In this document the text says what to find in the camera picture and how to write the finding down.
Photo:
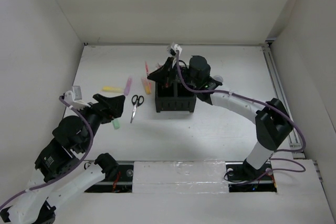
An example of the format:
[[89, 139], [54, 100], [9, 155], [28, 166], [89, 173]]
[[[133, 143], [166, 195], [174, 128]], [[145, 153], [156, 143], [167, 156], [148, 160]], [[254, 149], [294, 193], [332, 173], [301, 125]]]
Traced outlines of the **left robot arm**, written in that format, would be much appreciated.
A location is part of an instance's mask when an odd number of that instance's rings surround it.
[[56, 213], [67, 201], [77, 197], [102, 180], [112, 180], [118, 162], [109, 154], [100, 154], [93, 163], [59, 190], [56, 183], [73, 172], [87, 157], [99, 127], [120, 118], [125, 96], [93, 96], [95, 103], [85, 103], [72, 91], [59, 97], [74, 112], [63, 118], [53, 130], [53, 138], [40, 152], [27, 188], [1, 205], [4, 223], [54, 223]]

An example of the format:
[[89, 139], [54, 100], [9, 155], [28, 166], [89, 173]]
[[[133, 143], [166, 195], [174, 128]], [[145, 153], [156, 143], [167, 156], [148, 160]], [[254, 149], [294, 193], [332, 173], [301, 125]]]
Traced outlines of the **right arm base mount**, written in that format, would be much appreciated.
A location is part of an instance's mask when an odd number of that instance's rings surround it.
[[263, 164], [259, 170], [246, 168], [243, 162], [228, 162], [223, 179], [228, 182], [230, 193], [276, 193], [277, 188], [273, 174], [269, 172], [261, 177], [267, 169], [271, 169], [270, 162]]

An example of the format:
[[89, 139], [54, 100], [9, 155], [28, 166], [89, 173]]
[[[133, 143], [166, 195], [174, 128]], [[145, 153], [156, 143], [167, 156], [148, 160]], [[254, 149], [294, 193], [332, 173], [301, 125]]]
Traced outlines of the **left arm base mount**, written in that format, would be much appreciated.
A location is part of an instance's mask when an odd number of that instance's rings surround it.
[[88, 188], [86, 193], [131, 193], [133, 186], [134, 162], [116, 161], [110, 154], [100, 154], [95, 160], [86, 160], [84, 169], [91, 164], [102, 164], [103, 168], [113, 168], [104, 180]]

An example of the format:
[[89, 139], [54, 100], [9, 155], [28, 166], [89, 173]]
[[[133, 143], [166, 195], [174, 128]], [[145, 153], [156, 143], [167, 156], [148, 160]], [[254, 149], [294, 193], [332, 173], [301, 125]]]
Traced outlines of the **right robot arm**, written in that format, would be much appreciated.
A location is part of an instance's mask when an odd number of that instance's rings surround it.
[[219, 90], [223, 83], [211, 77], [210, 72], [211, 67], [202, 56], [191, 56], [186, 67], [181, 67], [177, 58], [168, 57], [147, 78], [164, 88], [181, 84], [201, 101], [228, 109], [254, 123], [257, 142], [236, 175], [239, 181], [256, 179], [267, 170], [265, 163], [292, 132], [289, 115], [283, 103], [276, 98], [260, 102]]

